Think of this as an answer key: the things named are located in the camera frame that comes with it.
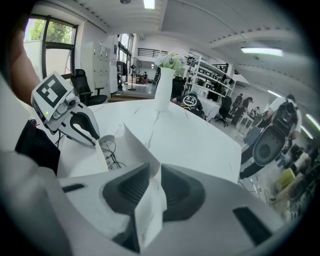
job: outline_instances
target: standing fan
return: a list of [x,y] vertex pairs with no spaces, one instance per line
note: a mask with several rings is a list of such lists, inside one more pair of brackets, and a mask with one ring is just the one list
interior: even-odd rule
[[142,70],[142,63],[138,58],[131,58],[130,59],[130,68],[131,68],[131,88],[129,88],[129,91],[135,91],[136,89],[133,88],[134,83],[134,75],[139,75]]

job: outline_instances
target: man in black shirt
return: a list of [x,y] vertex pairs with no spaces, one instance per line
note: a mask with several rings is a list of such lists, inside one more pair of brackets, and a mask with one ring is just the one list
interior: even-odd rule
[[198,117],[201,117],[202,119],[204,119],[205,117],[205,113],[202,110],[202,104],[198,99],[198,95],[195,91],[189,92],[188,95],[173,98],[172,102],[180,105],[180,107],[192,112],[193,114],[197,115]]

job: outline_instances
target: printed graphic on shirt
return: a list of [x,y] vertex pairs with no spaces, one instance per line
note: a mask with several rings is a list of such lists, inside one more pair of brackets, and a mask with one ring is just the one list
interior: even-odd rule
[[195,110],[197,107],[197,98],[194,96],[186,96],[183,98],[182,103],[181,103],[181,107],[187,110]]

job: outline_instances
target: white cabinet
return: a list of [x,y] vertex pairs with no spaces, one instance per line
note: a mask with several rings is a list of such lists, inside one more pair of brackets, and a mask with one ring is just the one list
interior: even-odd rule
[[103,88],[100,94],[111,97],[109,55],[110,49],[99,42],[90,42],[81,47],[81,68],[85,71],[92,95],[98,94],[96,88]]

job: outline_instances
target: white vase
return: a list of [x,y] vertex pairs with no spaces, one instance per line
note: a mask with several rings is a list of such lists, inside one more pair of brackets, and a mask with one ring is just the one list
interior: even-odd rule
[[159,112],[168,110],[172,93],[172,79],[176,71],[171,68],[161,67],[161,77],[154,96],[154,109]]

